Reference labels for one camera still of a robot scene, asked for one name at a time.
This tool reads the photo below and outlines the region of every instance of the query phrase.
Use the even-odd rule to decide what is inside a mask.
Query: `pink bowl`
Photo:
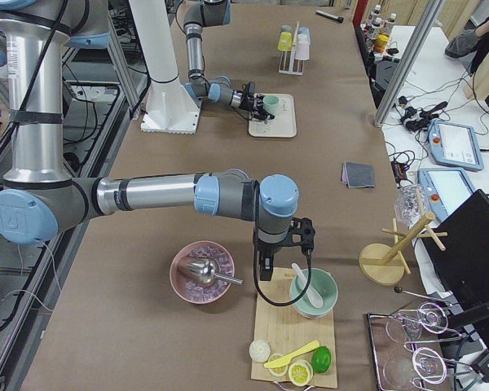
[[[202,240],[190,243],[176,254],[170,265],[170,284],[176,294],[193,304],[207,304],[223,296],[230,284],[217,280],[209,288],[198,287],[194,281],[178,272],[178,262],[184,257],[212,257],[219,265],[219,273],[231,275],[235,272],[234,260],[221,244]]]

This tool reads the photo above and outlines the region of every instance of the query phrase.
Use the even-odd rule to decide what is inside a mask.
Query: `tablet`
[[[482,154],[472,126],[433,121],[428,138],[431,156],[439,165],[471,171],[483,169]]]
[[[419,169],[418,182],[440,222],[462,205],[475,191],[462,168]]]

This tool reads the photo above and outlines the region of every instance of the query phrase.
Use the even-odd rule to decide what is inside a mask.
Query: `black monitor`
[[[424,245],[443,286],[464,310],[489,301],[489,198],[476,190],[435,230],[447,232],[446,251],[432,239]],[[489,318],[473,325],[489,349]]]

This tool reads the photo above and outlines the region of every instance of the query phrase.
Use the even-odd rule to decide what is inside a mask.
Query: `green lime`
[[[326,346],[318,347],[311,356],[311,366],[315,373],[324,373],[332,363],[332,354]]]

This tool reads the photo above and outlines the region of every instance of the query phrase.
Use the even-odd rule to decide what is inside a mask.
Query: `yellow spatula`
[[[292,358],[300,356],[301,354],[304,353],[311,352],[312,350],[317,349],[319,346],[320,346],[320,342],[318,342],[317,340],[313,340],[311,342],[308,342],[306,345],[302,346],[301,348],[294,350],[292,353],[288,353],[281,358],[277,358],[276,360],[265,362],[264,367],[265,368],[284,367],[285,365],[290,364]]]

